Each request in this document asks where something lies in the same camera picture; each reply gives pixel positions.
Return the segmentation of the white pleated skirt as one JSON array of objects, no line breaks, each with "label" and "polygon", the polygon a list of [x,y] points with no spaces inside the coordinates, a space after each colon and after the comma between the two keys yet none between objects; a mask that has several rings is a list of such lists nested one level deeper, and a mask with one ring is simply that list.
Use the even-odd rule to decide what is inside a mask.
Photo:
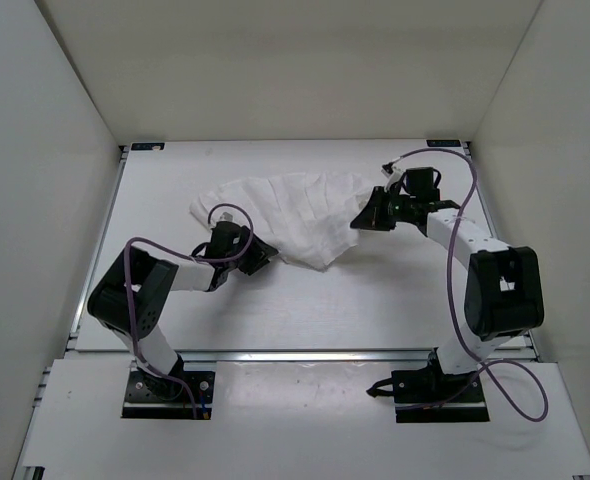
[{"label": "white pleated skirt", "polygon": [[279,251],[287,263],[324,271],[359,242],[350,223],[368,202],[374,184],[351,172],[289,173],[246,177],[200,193],[190,212],[208,227],[230,213]]}]

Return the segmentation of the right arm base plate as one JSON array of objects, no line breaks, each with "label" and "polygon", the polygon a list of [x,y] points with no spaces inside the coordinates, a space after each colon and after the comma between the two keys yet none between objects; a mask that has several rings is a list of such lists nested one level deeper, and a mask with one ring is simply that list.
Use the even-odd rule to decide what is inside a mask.
[{"label": "right arm base plate", "polygon": [[490,421],[481,381],[474,373],[438,374],[428,366],[394,370],[366,393],[392,398],[398,424],[485,423]]}]

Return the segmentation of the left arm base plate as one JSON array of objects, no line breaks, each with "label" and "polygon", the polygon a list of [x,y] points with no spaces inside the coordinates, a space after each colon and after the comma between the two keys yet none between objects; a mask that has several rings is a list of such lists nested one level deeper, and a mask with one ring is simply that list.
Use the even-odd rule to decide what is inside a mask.
[{"label": "left arm base plate", "polygon": [[125,419],[210,420],[214,371],[184,371],[193,399],[179,384],[153,377],[140,369],[129,373],[121,416]]}]

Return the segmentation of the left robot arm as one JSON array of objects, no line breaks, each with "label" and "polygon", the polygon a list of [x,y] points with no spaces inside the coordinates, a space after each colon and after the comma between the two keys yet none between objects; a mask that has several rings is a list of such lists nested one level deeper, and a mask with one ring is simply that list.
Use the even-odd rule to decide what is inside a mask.
[{"label": "left robot arm", "polygon": [[193,403],[196,389],[184,374],[184,362],[159,327],[173,292],[216,291],[239,271],[252,276],[267,266],[279,250],[247,226],[219,221],[207,242],[172,262],[139,248],[139,243],[165,253],[171,250],[136,237],[94,287],[87,312],[113,332],[133,354],[142,382],[162,401]]}]

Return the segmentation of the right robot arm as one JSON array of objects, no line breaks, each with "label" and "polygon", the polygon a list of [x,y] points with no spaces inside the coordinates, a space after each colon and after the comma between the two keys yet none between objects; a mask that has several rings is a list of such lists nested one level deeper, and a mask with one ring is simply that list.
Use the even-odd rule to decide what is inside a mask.
[{"label": "right robot arm", "polygon": [[468,374],[499,346],[540,326],[544,307],[538,258],[529,247],[512,247],[466,218],[459,204],[443,200],[441,173],[433,167],[392,168],[387,186],[373,189],[351,221],[358,230],[392,231],[410,224],[447,251],[447,300],[453,309],[453,263],[466,269],[464,320],[435,351],[437,365],[423,376],[424,391],[446,400]]}]

